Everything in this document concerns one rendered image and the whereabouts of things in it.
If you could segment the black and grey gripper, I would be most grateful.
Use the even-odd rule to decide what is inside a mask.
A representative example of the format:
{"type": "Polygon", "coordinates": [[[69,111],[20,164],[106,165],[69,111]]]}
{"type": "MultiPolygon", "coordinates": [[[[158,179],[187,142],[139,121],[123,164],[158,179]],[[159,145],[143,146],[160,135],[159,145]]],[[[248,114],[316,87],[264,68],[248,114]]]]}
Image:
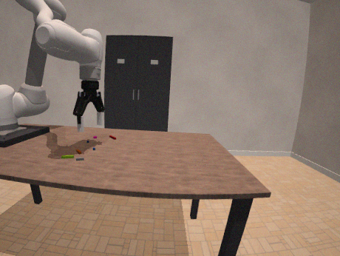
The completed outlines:
{"type": "Polygon", "coordinates": [[[89,102],[92,102],[97,110],[97,125],[103,125],[102,112],[104,112],[101,92],[97,92],[97,90],[99,89],[99,82],[82,81],[81,89],[84,91],[78,92],[77,101],[75,103],[75,108],[73,111],[73,115],[77,116],[78,132],[84,132],[84,117],[82,115],[89,102]]]}

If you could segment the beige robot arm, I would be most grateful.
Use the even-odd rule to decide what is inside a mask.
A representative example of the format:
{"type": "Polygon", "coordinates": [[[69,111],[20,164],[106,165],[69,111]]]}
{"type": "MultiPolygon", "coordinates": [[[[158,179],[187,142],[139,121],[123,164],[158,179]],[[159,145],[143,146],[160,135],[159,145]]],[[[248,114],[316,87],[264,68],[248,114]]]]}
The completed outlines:
{"type": "Polygon", "coordinates": [[[47,54],[77,61],[83,81],[101,79],[103,41],[97,30],[85,29],[79,33],[65,24],[67,12],[59,0],[16,1],[33,13],[35,26],[25,83],[18,92],[0,85],[0,138],[27,130],[18,126],[18,118],[38,115],[49,108],[50,99],[42,86],[47,54]]]}

